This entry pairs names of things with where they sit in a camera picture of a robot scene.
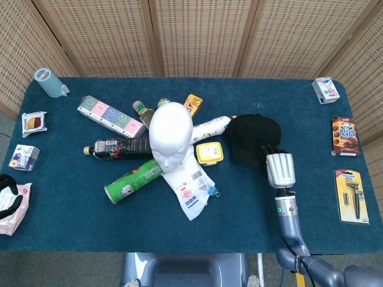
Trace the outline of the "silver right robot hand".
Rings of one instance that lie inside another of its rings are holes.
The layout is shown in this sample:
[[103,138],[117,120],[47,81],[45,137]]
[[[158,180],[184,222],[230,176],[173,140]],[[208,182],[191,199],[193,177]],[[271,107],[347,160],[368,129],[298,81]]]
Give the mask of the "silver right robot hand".
[[277,146],[261,146],[266,156],[266,171],[272,188],[291,188],[296,183],[292,154]]

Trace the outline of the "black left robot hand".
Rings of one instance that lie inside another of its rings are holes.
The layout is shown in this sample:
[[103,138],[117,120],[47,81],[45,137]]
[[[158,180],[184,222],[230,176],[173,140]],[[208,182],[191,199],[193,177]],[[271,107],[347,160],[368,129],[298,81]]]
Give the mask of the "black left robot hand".
[[22,200],[21,185],[10,175],[1,174],[1,219],[13,215]]

